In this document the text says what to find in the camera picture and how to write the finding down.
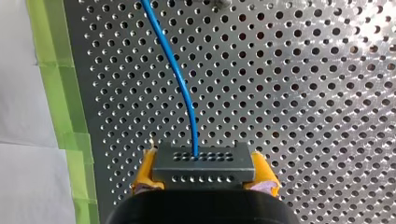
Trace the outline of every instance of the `perforated metal sheet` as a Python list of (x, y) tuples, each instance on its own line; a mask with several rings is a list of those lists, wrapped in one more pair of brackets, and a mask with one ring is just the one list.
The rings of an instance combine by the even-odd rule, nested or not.
[[(201, 146), (248, 142), (302, 223), (395, 223), (396, 1), (153, 1), (191, 89)], [(65, 0), (101, 219), (148, 139), (190, 143), (138, 1)]]

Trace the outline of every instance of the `gray connector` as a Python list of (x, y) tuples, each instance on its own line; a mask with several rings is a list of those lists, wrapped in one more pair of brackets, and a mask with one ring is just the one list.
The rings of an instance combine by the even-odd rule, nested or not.
[(219, 9), (227, 8), (231, 5), (233, 0), (216, 0), (216, 6)]

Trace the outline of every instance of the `blue wire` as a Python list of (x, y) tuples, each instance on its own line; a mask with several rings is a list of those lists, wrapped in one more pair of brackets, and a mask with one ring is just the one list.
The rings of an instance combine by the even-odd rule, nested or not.
[(149, 0), (141, 0), (143, 9), (145, 9), (146, 14), (148, 15), (148, 20), (151, 23), (152, 28), (154, 29), (155, 34), (158, 36), (160, 40), (160, 44), (163, 47), (163, 51), (165, 52), (166, 58), (168, 59), (169, 63), (171, 64), (172, 70), (176, 75), (176, 80), (178, 86), (181, 89), (181, 94), (183, 95), (184, 102), (186, 103), (187, 112), (189, 114), (190, 125), (191, 125), (191, 139), (192, 139), (192, 155), (194, 157), (198, 156), (198, 130), (197, 124), (195, 122), (195, 114), (194, 108), (192, 107), (192, 101), (189, 95), (189, 91), (187, 90), (186, 83), (184, 82), (184, 77), (181, 74), (180, 68), (178, 63), (174, 57), (174, 53), (169, 46), (169, 43), (163, 34), (163, 29), (161, 28), (160, 24), (157, 21), (157, 18), (154, 14), (154, 11), (151, 8)]

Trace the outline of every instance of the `white surface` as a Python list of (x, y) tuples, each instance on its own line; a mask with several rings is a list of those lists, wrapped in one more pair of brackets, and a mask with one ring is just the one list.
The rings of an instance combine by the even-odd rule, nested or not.
[(0, 27), (0, 223), (75, 224), (25, 1), (0, 0)]
[(76, 223), (64, 150), (0, 144), (0, 166), (0, 223)]
[(57, 147), (27, 8), (0, 0), (0, 143)]

